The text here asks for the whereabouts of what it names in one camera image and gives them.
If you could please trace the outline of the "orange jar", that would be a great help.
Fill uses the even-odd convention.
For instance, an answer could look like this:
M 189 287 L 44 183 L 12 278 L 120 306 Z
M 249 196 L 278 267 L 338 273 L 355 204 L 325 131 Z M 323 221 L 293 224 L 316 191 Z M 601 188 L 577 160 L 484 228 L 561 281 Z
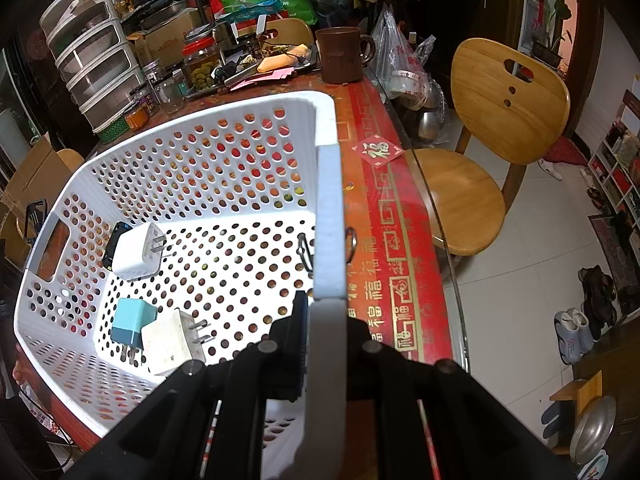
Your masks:
M 124 111 L 124 119 L 131 131 L 139 131 L 149 121 L 149 114 L 144 105 L 132 102 Z

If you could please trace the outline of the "red fu paper sticker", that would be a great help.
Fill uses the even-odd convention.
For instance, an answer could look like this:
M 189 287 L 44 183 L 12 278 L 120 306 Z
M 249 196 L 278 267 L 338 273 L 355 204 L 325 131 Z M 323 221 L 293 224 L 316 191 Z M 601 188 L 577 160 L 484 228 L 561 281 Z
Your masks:
M 378 134 L 359 141 L 352 147 L 352 151 L 376 169 L 386 166 L 405 153 L 400 146 Z

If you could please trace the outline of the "wooden chair with holes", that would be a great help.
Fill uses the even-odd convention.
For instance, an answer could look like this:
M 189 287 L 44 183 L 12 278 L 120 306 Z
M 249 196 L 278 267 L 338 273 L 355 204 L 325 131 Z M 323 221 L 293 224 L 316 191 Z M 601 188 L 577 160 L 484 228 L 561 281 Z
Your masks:
M 544 63 L 480 37 L 454 52 L 450 91 L 456 144 L 414 154 L 431 194 L 434 243 L 458 264 L 499 237 L 527 169 L 565 129 L 570 92 Z

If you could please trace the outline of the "clear glass jar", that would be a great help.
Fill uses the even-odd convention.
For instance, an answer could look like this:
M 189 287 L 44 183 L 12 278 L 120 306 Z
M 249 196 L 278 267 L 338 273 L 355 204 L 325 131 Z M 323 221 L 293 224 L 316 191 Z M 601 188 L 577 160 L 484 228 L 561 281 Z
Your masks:
M 181 93 L 175 78 L 171 75 L 166 75 L 156 84 L 154 84 L 154 91 L 157 95 L 160 107 L 168 115 L 178 113 L 186 106 L 186 99 Z

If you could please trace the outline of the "brown mug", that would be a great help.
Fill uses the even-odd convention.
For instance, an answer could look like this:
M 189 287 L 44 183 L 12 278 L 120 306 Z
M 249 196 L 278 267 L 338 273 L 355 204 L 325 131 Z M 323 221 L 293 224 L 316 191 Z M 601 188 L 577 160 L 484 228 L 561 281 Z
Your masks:
M 373 38 L 358 27 L 328 27 L 316 32 L 321 77 L 325 84 L 352 84 L 363 78 L 363 67 L 374 58 Z

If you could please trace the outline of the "white square charger plug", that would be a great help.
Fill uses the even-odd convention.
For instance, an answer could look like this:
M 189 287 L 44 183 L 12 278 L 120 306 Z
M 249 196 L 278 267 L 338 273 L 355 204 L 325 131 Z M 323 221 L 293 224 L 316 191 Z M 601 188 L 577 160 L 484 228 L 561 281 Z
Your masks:
M 166 235 L 148 222 L 122 234 L 115 246 L 111 270 L 121 280 L 152 278 L 160 272 Z

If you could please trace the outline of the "red-lid pickle jar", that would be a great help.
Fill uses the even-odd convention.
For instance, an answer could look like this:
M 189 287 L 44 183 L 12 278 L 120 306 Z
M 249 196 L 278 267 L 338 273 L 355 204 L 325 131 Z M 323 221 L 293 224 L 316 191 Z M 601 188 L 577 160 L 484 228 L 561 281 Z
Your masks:
M 201 91 L 214 85 L 213 72 L 220 63 L 219 47 L 213 36 L 188 42 L 182 49 L 183 64 L 190 85 Z

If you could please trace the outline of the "teal charger block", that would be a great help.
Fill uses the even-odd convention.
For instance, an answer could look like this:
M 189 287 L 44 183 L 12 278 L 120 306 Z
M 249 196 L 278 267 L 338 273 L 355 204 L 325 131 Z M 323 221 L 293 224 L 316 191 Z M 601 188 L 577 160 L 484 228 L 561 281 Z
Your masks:
M 120 359 L 134 364 L 136 354 L 143 349 L 142 328 L 154 322 L 157 308 L 142 299 L 120 298 L 111 328 L 111 340 L 120 345 Z

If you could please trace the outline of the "white perforated plastic basket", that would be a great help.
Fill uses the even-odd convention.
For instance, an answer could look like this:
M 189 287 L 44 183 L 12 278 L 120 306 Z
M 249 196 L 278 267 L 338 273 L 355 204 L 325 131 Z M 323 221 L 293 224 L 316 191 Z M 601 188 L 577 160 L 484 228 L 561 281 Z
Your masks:
M 166 235 L 160 272 L 121 280 L 119 237 L 153 222 Z M 96 437 L 162 381 L 122 362 L 111 340 L 120 298 L 208 326 L 206 363 L 259 344 L 309 296 L 303 392 L 266 406 L 260 473 L 332 479 L 345 433 L 346 263 L 335 104 L 294 91 L 186 115 L 82 165 L 32 246 L 14 333 L 40 380 Z

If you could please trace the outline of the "white charger with prongs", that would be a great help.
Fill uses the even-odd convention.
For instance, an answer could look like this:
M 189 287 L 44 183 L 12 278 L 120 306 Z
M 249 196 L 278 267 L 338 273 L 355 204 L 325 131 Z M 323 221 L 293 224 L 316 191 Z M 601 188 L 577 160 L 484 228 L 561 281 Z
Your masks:
M 143 354 L 149 372 L 166 377 L 186 361 L 205 362 L 203 344 L 212 336 L 201 336 L 198 331 L 207 326 L 206 320 L 198 322 L 192 315 L 179 309 L 167 310 L 155 321 L 143 326 Z

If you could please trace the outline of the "white stacked drawer tower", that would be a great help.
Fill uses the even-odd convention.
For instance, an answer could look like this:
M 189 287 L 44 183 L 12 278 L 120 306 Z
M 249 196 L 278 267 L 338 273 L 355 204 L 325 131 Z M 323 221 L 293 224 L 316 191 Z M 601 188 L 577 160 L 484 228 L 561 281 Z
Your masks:
M 97 136 L 145 83 L 112 0 L 54 0 L 39 25 L 55 67 Z

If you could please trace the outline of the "white storage shelf unit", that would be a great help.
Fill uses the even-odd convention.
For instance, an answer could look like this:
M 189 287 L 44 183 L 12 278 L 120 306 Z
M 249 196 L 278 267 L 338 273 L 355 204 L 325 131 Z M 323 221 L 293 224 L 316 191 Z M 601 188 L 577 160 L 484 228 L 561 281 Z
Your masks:
M 593 183 L 605 200 L 604 209 L 623 214 L 639 233 L 639 98 L 627 89 L 604 138 L 588 162 Z

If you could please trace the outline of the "cardboard box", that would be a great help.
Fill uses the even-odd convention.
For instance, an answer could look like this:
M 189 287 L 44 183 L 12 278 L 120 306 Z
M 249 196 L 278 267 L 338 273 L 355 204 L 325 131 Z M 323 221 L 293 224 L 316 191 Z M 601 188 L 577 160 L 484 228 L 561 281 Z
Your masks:
M 50 141 L 41 138 L 1 193 L 1 238 L 6 258 L 17 269 L 24 266 L 29 253 L 29 246 L 16 227 L 24 224 L 27 205 L 44 198 L 51 208 L 71 175 Z

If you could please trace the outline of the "wooden chair at left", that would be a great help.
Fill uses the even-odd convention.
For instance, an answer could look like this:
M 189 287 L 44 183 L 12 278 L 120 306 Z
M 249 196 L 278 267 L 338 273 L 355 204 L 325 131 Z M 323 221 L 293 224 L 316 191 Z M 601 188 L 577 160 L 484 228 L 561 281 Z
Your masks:
M 64 165 L 70 170 L 73 174 L 77 171 L 84 163 L 85 159 L 78 152 L 71 150 L 70 148 L 63 148 L 56 152 L 58 157 L 64 162 Z

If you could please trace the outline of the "red floral tablecloth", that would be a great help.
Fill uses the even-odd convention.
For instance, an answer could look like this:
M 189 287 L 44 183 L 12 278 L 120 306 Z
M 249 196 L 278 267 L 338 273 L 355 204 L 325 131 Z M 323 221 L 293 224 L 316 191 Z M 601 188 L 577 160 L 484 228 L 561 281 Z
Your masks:
M 201 110 L 294 91 L 323 92 L 335 104 L 344 221 L 357 235 L 355 257 L 346 268 L 349 315 L 366 322 L 375 340 L 389 344 L 408 359 L 433 362 L 448 358 L 452 349 L 427 192 L 395 119 L 372 82 L 336 86 L 313 74 L 214 96 L 190 104 L 177 117 L 158 115 L 148 128 L 124 136 L 112 148 Z M 374 134 L 397 144 L 405 153 L 380 169 L 372 167 L 352 147 Z M 58 410 L 58 400 L 20 347 L 18 359 L 27 387 L 81 448 L 91 448 L 99 437 L 82 428 L 70 412 Z

